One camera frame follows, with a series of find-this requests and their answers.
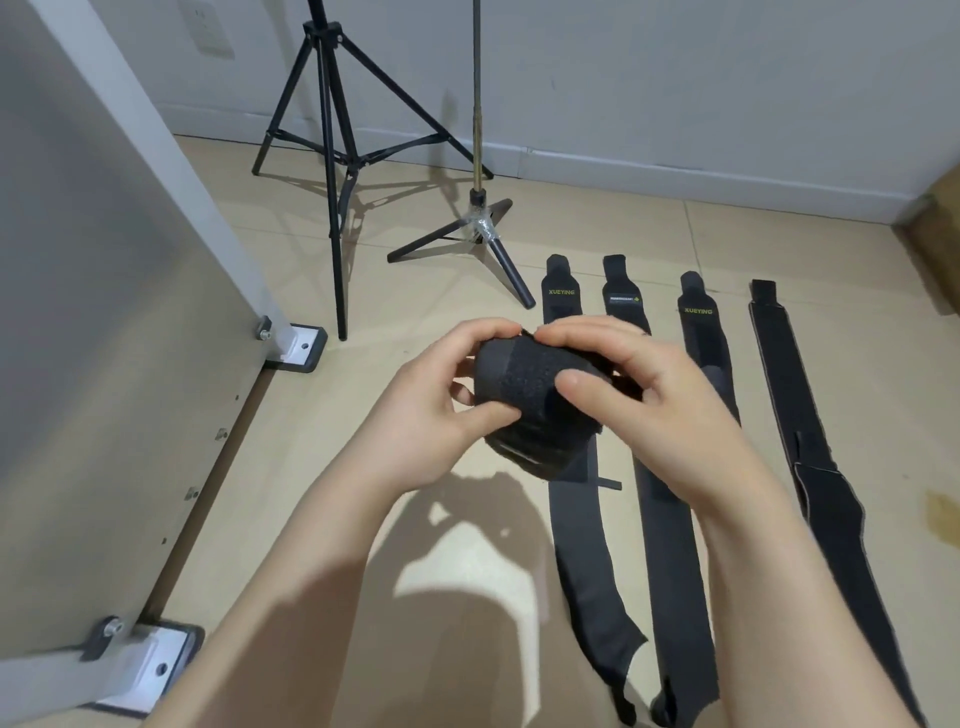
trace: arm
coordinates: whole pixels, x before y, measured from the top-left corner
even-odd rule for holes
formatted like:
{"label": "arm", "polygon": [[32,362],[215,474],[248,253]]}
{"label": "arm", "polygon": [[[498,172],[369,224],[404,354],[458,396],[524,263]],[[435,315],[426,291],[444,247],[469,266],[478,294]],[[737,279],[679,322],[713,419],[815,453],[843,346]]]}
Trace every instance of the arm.
{"label": "arm", "polygon": [[730,725],[914,726],[786,491],[683,350],[608,317],[562,319],[537,338],[599,352],[644,388],[636,401],[583,372],[556,382],[696,514]]}
{"label": "arm", "polygon": [[499,402],[456,412],[451,399],[473,404],[453,379],[471,375],[476,345],[519,331],[503,319],[465,322],[400,369],[148,728],[329,722],[373,539],[402,493],[519,416]]}

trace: forearm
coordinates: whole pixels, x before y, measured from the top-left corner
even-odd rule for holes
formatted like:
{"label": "forearm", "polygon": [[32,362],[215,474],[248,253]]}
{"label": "forearm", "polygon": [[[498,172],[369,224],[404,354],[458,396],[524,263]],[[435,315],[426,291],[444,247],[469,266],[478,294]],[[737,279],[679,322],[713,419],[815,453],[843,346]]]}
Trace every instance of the forearm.
{"label": "forearm", "polygon": [[151,728],[329,722],[364,568],[393,504],[368,480],[342,454],[310,487]]}
{"label": "forearm", "polygon": [[914,723],[775,478],[698,514],[720,691],[734,728]]}

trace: tripod base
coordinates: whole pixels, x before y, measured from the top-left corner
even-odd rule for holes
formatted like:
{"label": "tripod base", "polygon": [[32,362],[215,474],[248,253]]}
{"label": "tripod base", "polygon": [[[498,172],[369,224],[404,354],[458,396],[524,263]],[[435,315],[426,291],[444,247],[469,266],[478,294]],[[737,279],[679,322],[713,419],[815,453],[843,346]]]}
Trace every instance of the tripod base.
{"label": "tripod base", "polygon": [[527,284],[523,282],[523,277],[516,269],[514,262],[510,260],[510,256],[507,255],[507,250],[503,247],[503,243],[495,227],[496,224],[503,219],[503,216],[507,214],[507,211],[514,206],[514,201],[510,199],[500,200],[500,202],[493,203],[487,207],[484,205],[486,195],[483,192],[477,194],[471,191],[470,198],[472,202],[479,203],[479,205],[471,205],[470,212],[466,216],[455,220],[449,225],[444,225],[442,228],[434,230],[414,240],[412,243],[407,243],[402,248],[390,251],[387,253],[387,262],[396,263],[402,260],[405,255],[419,250],[435,240],[447,239],[452,233],[463,228],[469,228],[468,234],[471,236],[475,245],[486,243],[490,248],[496,261],[507,275],[507,280],[509,280],[510,284],[514,287],[516,296],[520,299],[523,307],[533,308],[537,305],[537,302],[531,295],[530,289],[527,288]]}

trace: bolt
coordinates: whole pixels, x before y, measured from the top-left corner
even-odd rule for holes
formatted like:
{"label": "bolt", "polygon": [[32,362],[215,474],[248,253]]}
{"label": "bolt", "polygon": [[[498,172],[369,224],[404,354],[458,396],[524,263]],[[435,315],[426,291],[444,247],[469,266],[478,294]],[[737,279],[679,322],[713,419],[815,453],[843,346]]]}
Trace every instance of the bolt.
{"label": "bolt", "polygon": [[111,637],[116,637],[121,632],[123,632],[123,628],[124,628],[123,620],[118,617],[114,617],[109,622],[107,622],[107,624],[104,625],[104,637],[108,639]]}

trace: stain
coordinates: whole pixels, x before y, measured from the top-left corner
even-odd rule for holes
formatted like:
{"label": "stain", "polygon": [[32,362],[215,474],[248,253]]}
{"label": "stain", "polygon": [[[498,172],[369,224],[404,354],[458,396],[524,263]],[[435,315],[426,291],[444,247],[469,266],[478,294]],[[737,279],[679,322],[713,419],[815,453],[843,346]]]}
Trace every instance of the stain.
{"label": "stain", "polygon": [[927,491],[926,528],[948,546],[960,548],[960,503],[946,494]]}

